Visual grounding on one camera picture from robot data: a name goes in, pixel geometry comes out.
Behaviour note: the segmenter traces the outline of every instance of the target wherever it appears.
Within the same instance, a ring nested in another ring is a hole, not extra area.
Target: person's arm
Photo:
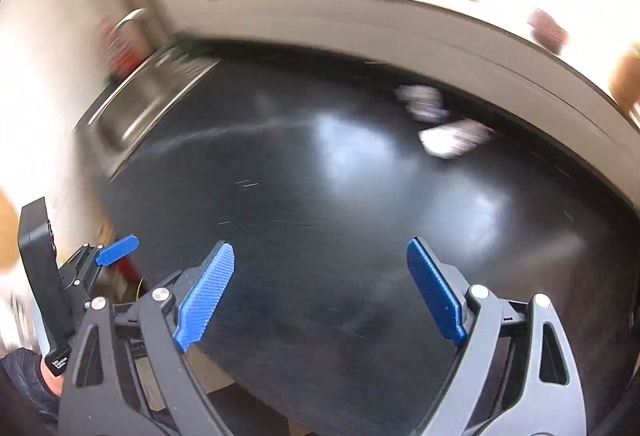
[[[0,364],[25,400],[41,414],[58,416],[63,377],[53,376],[38,353],[19,348],[2,358]]]

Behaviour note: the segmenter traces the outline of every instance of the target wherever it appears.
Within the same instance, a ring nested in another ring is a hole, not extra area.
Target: silver screw
[[[151,297],[154,298],[154,301],[166,301],[169,298],[170,292],[167,288],[156,288],[151,293]]]
[[[107,305],[107,299],[105,299],[104,297],[96,297],[94,300],[91,301],[91,307],[94,310],[101,310],[106,305]]]
[[[481,284],[474,284],[471,286],[470,292],[476,299],[486,299],[489,297],[489,288],[482,286]]]
[[[551,299],[543,293],[536,293],[533,300],[541,308],[548,308],[551,305]]]

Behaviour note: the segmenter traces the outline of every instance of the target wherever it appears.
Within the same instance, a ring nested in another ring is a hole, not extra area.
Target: blue textured fingertip
[[[174,340],[183,351],[202,338],[234,272],[234,249],[227,242],[209,258],[209,265],[178,307]]]
[[[139,244],[140,241],[135,235],[127,235],[119,241],[110,244],[107,248],[101,249],[98,257],[95,258],[95,263],[98,266],[108,266],[125,255],[129,255]]]
[[[406,249],[406,265],[427,304],[440,334],[459,346],[466,340],[462,305],[418,239]]]

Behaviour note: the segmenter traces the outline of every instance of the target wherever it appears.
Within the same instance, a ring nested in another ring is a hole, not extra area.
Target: wall
[[[0,0],[0,187],[18,211],[46,197],[59,259],[103,219],[72,136],[104,88],[101,1]]]

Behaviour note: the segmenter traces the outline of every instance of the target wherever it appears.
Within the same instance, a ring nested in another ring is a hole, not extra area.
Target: stainless steel sink
[[[150,56],[87,122],[87,136],[108,177],[119,168],[171,106],[219,62]]]

